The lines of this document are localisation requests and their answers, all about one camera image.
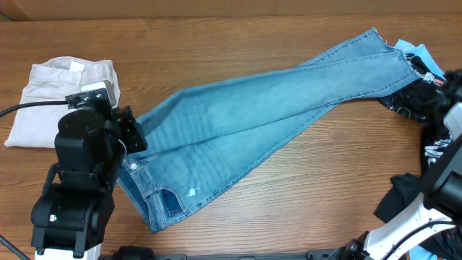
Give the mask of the light blue denim jeans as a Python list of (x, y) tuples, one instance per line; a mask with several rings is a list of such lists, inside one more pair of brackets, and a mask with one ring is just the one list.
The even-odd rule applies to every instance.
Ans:
[(119, 184), (156, 233), (198, 212), (342, 102), (418, 79), (376, 30), (291, 69), (190, 87), (139, 117), (147, 148)]

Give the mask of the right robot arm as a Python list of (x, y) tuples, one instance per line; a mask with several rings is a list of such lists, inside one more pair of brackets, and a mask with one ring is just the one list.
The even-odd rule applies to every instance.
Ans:
[(422, 112), (442, 121), (453, 141), (422, 179), (420, 193), (384, 226), (364, 233), (329, 259), (400, 259), (429, 237), (461, 224), (461, 71), (447, 71), (436, 97)]

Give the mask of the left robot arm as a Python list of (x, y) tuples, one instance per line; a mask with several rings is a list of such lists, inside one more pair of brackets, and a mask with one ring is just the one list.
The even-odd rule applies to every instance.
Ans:
[(130, 107), (81, 108), (58, 122), (58, 162), (32, 208), (38, 259), (97, 259), (122, 163), (147, 142)]

